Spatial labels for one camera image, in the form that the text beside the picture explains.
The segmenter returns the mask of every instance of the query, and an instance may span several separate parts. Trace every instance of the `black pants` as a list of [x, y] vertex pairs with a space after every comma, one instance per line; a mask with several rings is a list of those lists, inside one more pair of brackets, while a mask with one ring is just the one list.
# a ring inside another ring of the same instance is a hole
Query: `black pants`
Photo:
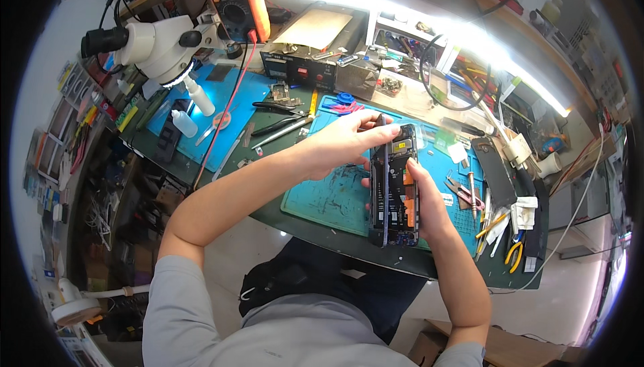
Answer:
[[[341, 269], [356, 269], [366, 275], [354, 279], [341, 274]], [[358, 261], [294, 237], [275, 258], [245, 276], [239, 312], [243, 317], [253, 308], [288, 294], [326, 294], [362, 310], [374, 333], [389, 345], [400, 317], [425, 282], [426, 278]]]

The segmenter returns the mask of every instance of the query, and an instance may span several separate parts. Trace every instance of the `person's left hand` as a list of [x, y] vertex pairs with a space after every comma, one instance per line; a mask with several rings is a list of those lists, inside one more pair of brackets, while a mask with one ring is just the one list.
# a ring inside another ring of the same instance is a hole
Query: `person's left hand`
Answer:
[[291, 150], [307, 170], [307, 179], [321, 180], [343, 164], [366, 164], [368, 160], [362, 154], [367, 149], [390, 142], [400, 132], [397, 124], [376, 127], [379, 115], [375, 110], [344, 115], [292, 146]]

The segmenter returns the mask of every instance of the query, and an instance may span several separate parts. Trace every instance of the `white plastic bottle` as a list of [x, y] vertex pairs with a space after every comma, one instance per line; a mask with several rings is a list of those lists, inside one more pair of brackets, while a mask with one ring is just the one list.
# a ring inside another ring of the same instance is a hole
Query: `white plastic bottle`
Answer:
[[184, 112], [183, 110], [172, 111], [172, 123], [188, 138], [192, 138], [195, 136], [195, 134], [197, 134], [197, 124], [195, 124], [188, 113]]
[[208, 98], [208, 95], [205, 94], [204, 89], [188, 75], [183, 79], [183, 83], [185, 83], [185, 87], [188, 88], [190, 99], [195, 102], [197, 107], [199, 107], [199, 110], [201, 110], [206, 117], [212, 115], [214, 113], [214, 105], [210, 98]]

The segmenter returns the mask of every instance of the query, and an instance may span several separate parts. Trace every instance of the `hand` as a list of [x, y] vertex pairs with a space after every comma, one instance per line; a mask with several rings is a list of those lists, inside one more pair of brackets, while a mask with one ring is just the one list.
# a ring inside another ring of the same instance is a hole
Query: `hand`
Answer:
[[[343, 164], [368, 164], [362, 154], [371, 147], [390, 142], [400, 133], [397, 124], [375, 126], [380, 115], [375, 110], [359, 110], [344, 115], [322, 130], [291, 147], [310, 180], [321, 180]], [[387, 122], [393, 119], [386, 117]]]
[[[420, 236], [427, 240], [431, 247], [431, 242], [441, 235], [445, 235], [446, 233], [458, 234], [449, 219], [442, 195], [429, 172], [414, 159], [407, 160], [407, 171], [418, 186], [421, 202]], [[369, 188], [369, 178], [363, 178], [361, 184]]]

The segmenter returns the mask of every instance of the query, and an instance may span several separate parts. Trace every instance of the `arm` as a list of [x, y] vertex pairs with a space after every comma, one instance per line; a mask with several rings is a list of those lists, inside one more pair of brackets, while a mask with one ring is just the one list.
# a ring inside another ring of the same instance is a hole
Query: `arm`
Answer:
[[204, 267], [204, 247], [254, 210], [304, 180], [320, 180], [345, 163], [364, 164], [370, 147], [391, 141], [400, 127], [374, 127], [378, 112], [340, 117], [301, 143], [217, 179], [174, 211], [158, 258], [181, 255]]
[[419, 187], [420, 234], [431, 248], [439, 274], [440, 296], [452, 323], [447, 347], [464, 342], [485, 346], [492, 313], [485, 281], [452, 225], [430, 174], [411, 159], [407, 162], [407, 170]]

